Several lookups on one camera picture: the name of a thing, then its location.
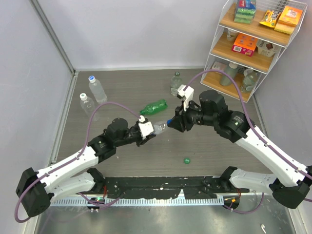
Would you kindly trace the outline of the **pepsi bottle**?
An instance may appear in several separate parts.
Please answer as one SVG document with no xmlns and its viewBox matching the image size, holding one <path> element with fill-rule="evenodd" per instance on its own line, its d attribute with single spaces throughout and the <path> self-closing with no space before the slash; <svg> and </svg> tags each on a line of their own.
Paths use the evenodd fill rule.
<svg viewBox="0 0 312 234">
<path fill-rule="evenodd" d="M 159 121 L 153 124 L 154 127 L 154 134 L 155 135 L 160 135 L 162 133 L 164 133 L 167 129 L 168 129 L 168 121 L 167 120 L 163 120 L 163 121 Z"/>
</svg>

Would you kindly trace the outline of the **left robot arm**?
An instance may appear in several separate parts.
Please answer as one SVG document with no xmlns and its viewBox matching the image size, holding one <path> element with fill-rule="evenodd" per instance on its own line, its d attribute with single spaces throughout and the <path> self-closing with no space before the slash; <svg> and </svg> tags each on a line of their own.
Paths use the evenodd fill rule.
<svg viewBox="0 0 312 234">
<path fill-rule="evenodd" d="M 143 116 L 132 127 L 125 119 L 116 118 L 102 134 L 86 141 L 82 149 L 66 159 L 38 171 L 26 169 L 16 188 L 19 199 L 15 207 L 15 220 L 22 222 L 18 217 L 20 206 L 23 206 L 28 218 L 43 213 L 57 196 L 58 185 L 66 179 L 107 160 L 116 153 L 117 147 L 132 143 L 137 146 L 145 144 L 155 137 L 154 132 L 152 123 Z"/>
</svg>

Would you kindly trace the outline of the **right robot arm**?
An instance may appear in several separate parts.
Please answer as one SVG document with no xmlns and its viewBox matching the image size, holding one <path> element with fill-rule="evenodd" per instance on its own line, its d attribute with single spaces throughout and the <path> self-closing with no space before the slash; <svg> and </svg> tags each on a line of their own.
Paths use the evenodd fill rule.
<svg viewBox="0 0 312 234">
<path fill-rule="evenodd" d="M 229 110 L 217 91 L 202 92 L 199 104 L 193 101 L 193 94 L 191 87 L 178 91 L 182 103 L 176 107 L 168 127 L 185 132 L 194 125 L 211 126 L 218 135 L 250 152 L 271 171 L 260 174 L 228 167 L 221 175 L 221 189 L 227 193 L 236 188 L 254 190 L 272 195 L 287 208 L 297 208 L 310 191 L 312 168 L 273 144 L 244 113 Z"/>
</svg>

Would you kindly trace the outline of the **green plastic bottle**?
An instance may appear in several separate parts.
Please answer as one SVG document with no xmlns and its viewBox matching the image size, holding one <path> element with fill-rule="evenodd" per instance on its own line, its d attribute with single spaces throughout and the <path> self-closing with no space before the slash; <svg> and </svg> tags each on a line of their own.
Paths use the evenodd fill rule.
<svg viewBox="0 0 312 234">
<path fill-rule="evenodd" d="M 156 102 L 148 104 L 144 109 L 140 111 L 143 116 L 155 115 L 161 111 L 166 110 L 168 107 L 166 100 L 161 99 Z"/>
</svg>

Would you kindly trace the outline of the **clear plastic bottle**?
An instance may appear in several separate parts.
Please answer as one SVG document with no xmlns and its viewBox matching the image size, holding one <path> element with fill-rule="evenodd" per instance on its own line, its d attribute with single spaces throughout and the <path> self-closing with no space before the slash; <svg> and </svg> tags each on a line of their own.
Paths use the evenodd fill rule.
<svg viewBox="0 0 312 234">
<path fill-rule="evenodd" d="M 86 113 L 86 115 L 88 116 L 88 118 L 91 118 L 96 108 L 94 101 L 90 97 L 88 97 L 87 100 L 85 101 L 80 100 L 80 105 L 81 105 L 81 108 Z"/>
</svg>

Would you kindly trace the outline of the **white bottle cap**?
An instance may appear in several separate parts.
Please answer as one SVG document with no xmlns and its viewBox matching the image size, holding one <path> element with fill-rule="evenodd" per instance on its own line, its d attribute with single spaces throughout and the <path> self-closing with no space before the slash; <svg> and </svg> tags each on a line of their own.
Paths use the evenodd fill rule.
<svg viewBox="0 0 312 234">
<path fill-rule="evenodd" d="M 80 95 L 79 95 L 79 97 L 80 97 L 80 100 L 82 100 L 82 101 L 85 101 L 85 100 L 87 100 L 87 95 L 85 94 L 85 93 L 81 93 Z"/>
</svg>

